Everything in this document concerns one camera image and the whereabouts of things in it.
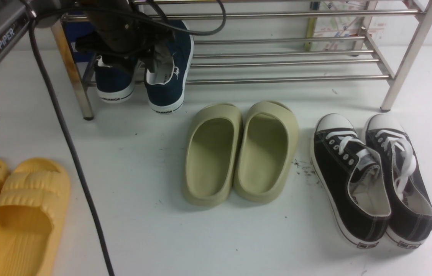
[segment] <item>black cable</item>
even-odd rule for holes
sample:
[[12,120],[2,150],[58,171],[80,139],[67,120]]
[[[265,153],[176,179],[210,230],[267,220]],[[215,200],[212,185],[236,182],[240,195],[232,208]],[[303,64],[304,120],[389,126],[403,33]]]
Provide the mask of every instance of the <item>black cable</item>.
[[154,2],[154,0],[146,0],[146,2],[153,8],[154,11],[160,16],[161,21],[168,23],[168,18],[166,17],[165,12]]
[[[30,5],[25,0],[20,0],[20,2],[22,2],[30,11],[30,13],[33,14],[32,7],[30,7]],[[46,83],[47,91],[49,91],[49,96],[51,97],[51,102],[53,102],[54,111],[59,121],[59,125],[61,126],[61,130],[63,132],[67,146],[69,147],[69,151],[71,152],[72,161],[74,162],[74,166],[76,167],[79,182],[81,183],[81,187],[83,188],[86,202],[88,203],[88,207],[90,208],[90,212],[92,213],[93,222],[95,224],[95,228],[97,229],[98,239],[100,240],[100,247],[102,248],[103,258],[105,260],[105,265],[107,266],[108,274],[109,276],[115,276],[112,262],[110,261],[110,256],[108,254],[107,243],[105,242],[105,237],[103,235],[102,225],[100,224],[100,219],[98,217],[97,209],[95,208],[95,203],[93,203],[90,189],[88,188],[88,184],[86,183],[85,174],[83,172],[83,168],[81,167],[78,153],[76,152],[76,148],[74,147],[74,143],[72,142],[71,134],[67,129],[66,121],[64,120],[61,107],[59,106],[53,84],[51,82],[51,79],[49,78],[46,67],[44,66],[42,57],[40,56],[39,47],[37,46],[37,40],[35,39],[36,25],[37,21],[32,19],[28,28],[28,35],[30,37],[30,45],[32,46],[32,52],[35,57],[35,61],[37,61],[37,65],[39,66],[40,73],[44,78],[44,82]]]
[[113,15],[117,15],[117,16],[134,18],[134,19],[137,19],[138,21],[142,21],[144,23],[147,23],[149,25],[152,25],[152,26],[155,26],[158,28],[165,28],[167,30],[173,30],[173,31],[181,32],[181,33],[188,33],[190,35],[208,36],[208,35],[214,35],[216,33],[219,33],[219,31],[221,31],[224,28],[224,26],[226,25],[226,9],[224,8],[224,5],[221,2],[221,0],[216,0],[216,1],[219,4],[219,6],[221,7],[223,20],[221,21],[221,25],[218,28],[211,30],[211,31],[186,30],[183,28],[178,28],[178,27],[172,26],[169,23],[154,21],[153,19],[151,19],[149,17],[142,16],[140,14],[135,14],[132,11],[112,10],[112,9],[104,9],[104,8],[98,8],[98,7],[70,7],[70,8],[64,8],[64,9],[58,9],[58,10],[54,10],[51,12],[47,12],[45,14],[38,15],[37,18],[35,18],[35,20],[41,21],[44,18],[56,16],[58,14],[63,15],[63,14],[68,13],[68,12],[95,11],[95,12],[109,13],[109,14],[113,14]]
[[[74,162],[74,166],[76,167],[76,171],[78,173],[79,182],[81,183],[81,187],[83,188],[83,192],[85,194],[85,198],[86,198],[86,201],[88,203],[88,207],[90,208],[90,211],[92,213],[93,222],[95,224],[95,228],[97,229],[97,234],[98,234],[98,238],[100,241],[100,247],[102,248],[103,258],[105,260],[105,265],[107,266],[107,271],[108,271],[109,276],[115,276],[115,273],[114,273],[114,269],[112,266],[112,262],[110,260],[109,253],[108,253],[107,243],[106,243],[105,237],[103,235],[102,225],[100,224],[100,219],[98,217],[97,209],[95,208],[95,203],[93,203],[93,198],[91,196],[90,189],[88,188],[88,184],[86,183],[85,174],[83,172],[83,168],[81,167],[81,162],[79,161],[78,153],[76,152],[76,148],[74,147],[74,143],[72,141],[71,134],[70,134],[69,130],[67,129],[67,124],[66,124],[66,121],[64,119],[63,113],[61,111],[59,101],[57,100],[57,96],[56,96],[56,93],[54,91],[53,84],[51,82],[49,74],[47,73],[46,67],[44,66],[44,62],[42,61],[42,57],[41,57],[40,52],[39,52],[39,47],[37,46],[37,40],[35,38],[35,26],[37,26],[37,22],[39,22],[41,19],[44,19],[44,18],[50,17],[50,16],[54,16],[57,14],[63,15],[67,12],[72,12],[72,11],[95,11],[95,12],[104,12],[104,13],[110,13],[110,14],[135,18],[135,19],[138,19],[139,21],[143,21],[144,23],[150,24],[152,26],[157,26],[159,28],[166,28],[169,30],[178,31],[178,32],[182,32],[182,33],[189,33],[191,35],[213,35],[219,31],[221,31],[226,24],[226,10],[224,9],[223,3],[221,2],[221,0],[216,0],[216,1],[219,3],[219,5],[221,7],[221,11],[223,13],[223,21],[221,22],[221,25],[218,28],[216,28],[212,31],[185,30],[182,28],[171,26],[168,23],[154,21],[150,18],[146,18],[146,17],[140,16],[138,14],[134,14],[132,12],[125,12],[125,11],[118,11],[118,10],[107,10],[107,9],[96,8],[96,7],[74,7],[74,8],[58,9],[58,10],[55,10],[53,12],[49,12],[47,14],[37,16],[35,18],[33,18],[33,17],[31,18],[29,28],[28,28],[28,35],[30,37],[30,45],[32,46],[32,52],[34,54],[35,61],[37,61],[37,65],[39,67],[40,73],[42,74],[42,77],[44,78],[44,82],[45,82],[47,90],[49,92],[51,102],[53,103],[53,108],[54,108],[54,111],[56,113],[57,119],[59,121],[59,125],[61,127],[62,132],[63,132],[67,146],[69,147],[69,150],[71,152],[72,160]],[[23,5],[25,5],[27,10],[30,12],[30,14],[34,14],[32,7],[30,6],[30,4],[26,0],[20,0],[20,2],[23,3]],[[154,6],[152,5],[153,9],[156,10],[156,12],[158,12],[158,9],[159,9],[158,5],[154,2],[153,2],[153,4],[154,4]],[[165,21],[165,19],[166,19],[165,14],[163,13],[163,11],[161,9],[159,9],[159,10],[161,11],[161,13],[158,12],[158,14]]]

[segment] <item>stainless steel rack bar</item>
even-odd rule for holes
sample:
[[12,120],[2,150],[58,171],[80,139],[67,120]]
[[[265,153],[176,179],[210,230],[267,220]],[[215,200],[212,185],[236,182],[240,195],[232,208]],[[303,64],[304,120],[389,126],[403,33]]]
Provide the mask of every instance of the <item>stainless steel rack bar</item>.
[[379,58],[369,59],[335,59],[322,61],[270,61],[270,62],[235,62],[235,63],[205,63],[192,64],[190,68],[232,68],[232,67],[272,67],[272,66],[302,66],[302,65],[342,65],[358,63],[378,63]]
[[[276,84],[279,82],[319,82],[319,81],[386,81],[391,79],[389,75],[363,75],[363,76],[319,76],[319,77],[270,77],[263,79],[213,79],[213,80],[187,80],[186,84]],[[87,82],[89,87],[97,86],[96,82]]]
[[[138,5],[146,5],[146,0],[131,0]],[[186,5],[192,3],[215,3],[214,0],[154,0],[159,5]],[[223,0],[224,3],[252,3],[252,2],[310,2],[309,0]],[[296,17],[340,17],[355,16],[361,17],[362,28],[358,36],[350,37],[314,37],[314,38],[279,38],[279,39],[236,39],[236,40],[198,40],[195,44],[198,47],[213,45],[247,45],[247,44],[273,44],[273,43],[291,43],[296,46],[302,46],[304,42],[320,41],[355,41],[353,49],[346,51],[316,51],[316,52],[259,52],[259,53],[231,53],[231,54],[195,54],[196,60],[201,59],[246,59],[246,58],[299,58],[307,56],[359,56],[370,55],[371,58],[347,58],[347,59],[320,59],[315,61],[261,61],[257,62],[225,62],[225,63],[195,63],[191,68],[241,68],[241,67],[267,67],[267,66],[311,66],[311,65],[341,65],[341,64],[377,64],[382,75],[358,75],[358,76],[312,76],[312,77],[273,77],[261,79],[211,79],[211,80],[187,80],[187,84],[207,85],[207,84],[271,84],[277,82],[323,82],[323,81],[387,81],[390,88],[386,95],[381,110],[387,112],[393,106],[393,103],[405,82],[408,72],[412,67],[415,58],[427,36],[432,25],[432,0],[424,8],[418,0],[377,0],[367,1],[365,10],[357,11],[308,11],[308,12],[253,12],[253,13],[229,13],[228,20],[243,19],[283,19]],[[379,1],[400,1],[405,4],[406,9],[402,10],[377,10]],[[175,20],[219,20],[221,14],[167,14],[169,19]],[[410,45],[403,57],[400,67],[395,72],[388,65],[380,49],[368,34],[372,17],[375,16],[414,16],[419,25],[415,31]],[[153,19],[159,18],[156,15],[151,16]],[[69,52],[67,40],[64,35],[62,23],[72,21],[86,21],[87,18],[81,15],[65,15],[61,18],[60,23],[53,26],[53,34],[61,52],[67,73],[78,99],[83,117],[87,120],[93,119],[93,111],[86,91],[88,87],[95,86],[96,83],[91,81],[93,70],[92,59],[88,68],[80,78],[80,73],[72,55]],[[143,84],[142,81],[136,81],[137,84]]]
[[290,42],[321,42],[321,41],[348,41],[365,40],[365,36],[346,37],[297,37],[297,38],[270,38],[270,39],[241,39],[241,40],[196,40],[195,45],[233,45],[233,44],[273,44]]
[[242,53],[242,54],[195,54],[193,59],[221,59],[221,58],[289,58],[292,56],[355,56],[359,54],[373,54],[371,49],[312,51],[312,52],[280,52],[280,53]]
[[[275,18],[294,18],[294,17],[341,17],[341,16],[394,16],[394,15],[419,15],[421,11],[415,9],[407,10],[351,10],[351,11],[322,11],[322,12],[254,12],[254,13],[228,13],[227,19],[275,19]],[[221,14],[167,14],[170,20],[219,20]],[[153,19],[160,19],[159,16],[151,16]],[[88,21],[84,15],[64,15],[62,20],[65,22],[84,22]]]

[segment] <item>white wall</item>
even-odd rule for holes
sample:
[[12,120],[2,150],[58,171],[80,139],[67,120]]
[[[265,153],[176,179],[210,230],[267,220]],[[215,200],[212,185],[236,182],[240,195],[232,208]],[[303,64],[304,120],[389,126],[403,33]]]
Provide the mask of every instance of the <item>white wall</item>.
[[[421,0],[426,5],[428,0]],[[250,11],[302,11],[309,7],[308,2],[274,2],[274,3],[232,3],[226,4],[228,12]],[[199,5],[171,5],[162,6],[167,13],[217,13],[219,7],[216,4]],[[378,9],[405,8],[401,2],[380,2]],[[413,17],[388,17],[385,20],[386,28],[382,38],[377,41],[379,45],[407,45],[417,27],[417,21]],[[193,21],[189,22],[193,29],[210,30],[218,25],[218,21]],[[307,19],[271,19],[271,20],[231,20],[225,29],[209,39],[232,38],[278,38],[278,37],[302,37],[305,35]],[[56,49],[54,38],[49,29],[36,30],[36,36],[41,49]],[[425,45],[432,45],[432,29],[426,39]],[[15,49],[29,49],[28,36],[22,38]]]

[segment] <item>white rubber sole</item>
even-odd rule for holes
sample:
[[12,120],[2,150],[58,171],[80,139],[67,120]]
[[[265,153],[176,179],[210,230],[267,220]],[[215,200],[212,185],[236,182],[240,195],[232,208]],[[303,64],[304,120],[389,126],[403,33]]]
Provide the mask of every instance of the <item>white rubber sole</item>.
[[97,88],[97,94],[100,97],[100,99],[108,104],[119,104],[119,103],[123,103],[125,101],[127,101],[128,99],[130,99],[132,97],[132,93],[134,93],[134,88],[135,88],[135,82],[136,82],[136,72],[139,69],[139,66],[141,65],[140,62],[137,62],[137,64],[135,65],[135,69],[134,69],[134,75],[132,76],[132,81],[130,82],[130,84],[125,88],[122,89],[121,91],[117,91],[117,92],[102,92],[100,90],[98,90]]
[[400,236],[398,236],[390,227],[386,229],[386,234],[388,237],[393,241],[393,243],[396,243],[398,247],[404,248],[404,249],[417,249],[419,246],[421,246],[425,240],[423,241],[407,241]]
[[192,35],[190,35],[190,55],[188,57],[188,61],[187,61],[187,68],[184,74],[184,81],[182,83],[182,95],[180,96],[180,98],[172,103],[171,105],[167,105],[164,107],[160,107],[158,105],[154,105],[153,103],[149,102],[149,106],[151,107],[152,110],[154,110],[154,112],[162,114],[162,115],[168,115],[168,114],[172,114],[173,112],[177,111],[178,109],[180,109],[182,107],[182,105],[184,104],[184,99],[185,99],[185,85],[187,82],[187,76],[188,76],[188,71],[190,70],[190,64],[192,63],[192,58],[194,56],[194,37]]
[[338,230],[340,231],[342,236],[347,241],[354,244],[357,248],[360,248],[360,249],[374,248],[378,245],[379,241],[377,241],[377,242],[376,241],[375,242],[374,241],[372,241],[372,242],[371,241],[363,241],[361,239],[356,238],[352,233],[349,232],[349,230],[347,230],[347,228],[345,227],[345,224],[343,223],[342,219],[340,218],[340,215],[338,214],[337,205],[335,205],[335,202],[333,200],[333,196],[332,196],[330,190],[328,190],[327,185],[325,184],[323,174],[321,173],[321,170],[318,167],[318,163],[316,162],[316,156],[314,155],[314,134],[316,133],[316,129],[318,128],[318,124],[320,123],[320,121],[321,121],[321,119],[316,123],[316,126],[314,128],[314,132],[313,132],[313,136],[311,138],[311,145],[309,147],[310,156],[311,156],[311,163],[314,167],[314,171],[316,172],[316,175],[320,179],[321,185],[323,186],[323,188],[327,192],[328,201],[330,202],[330,206],[332,207],[333,216],[335,217],[335,221],[337,222]]

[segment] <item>white shoelace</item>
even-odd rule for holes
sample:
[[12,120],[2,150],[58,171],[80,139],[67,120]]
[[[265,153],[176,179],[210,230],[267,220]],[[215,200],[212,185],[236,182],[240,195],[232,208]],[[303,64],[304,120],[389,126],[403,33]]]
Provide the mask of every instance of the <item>white shoelace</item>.
[[401,168],[400,175],[394,180],[393,185],[396,187],[396,195],[400,200],[403,200],[403,191],[407,186],[408,178],[414,173],[417,168],[417,159],[414,156],[414,149],[412,145],[409,143],[407,138],[399,133],[395,133],[393,131],[388,130],[380,130],[376,134],[376,138],[381,134],[386,133],[388,135],[394,137],[388,137],[381,144],[381,147],[386,151],[388,149],[388,144],[391,144],[392,151],[394,151],[394,147],[397,147],[401,150],[401,156],[403,157],[403,166]]
[[364,145],[364,143],[357,138],[357,133],[354,131],[334,131],[331,133],[328,133],[328,135],[325,136],[325,139],[328,140],[333,136],[339,136],[338,138],[341,140],[340,145],[338,146],[338,154],[342,154],[343,150],[347,146],[347,143],[350,141],[352,142],[358,142]]

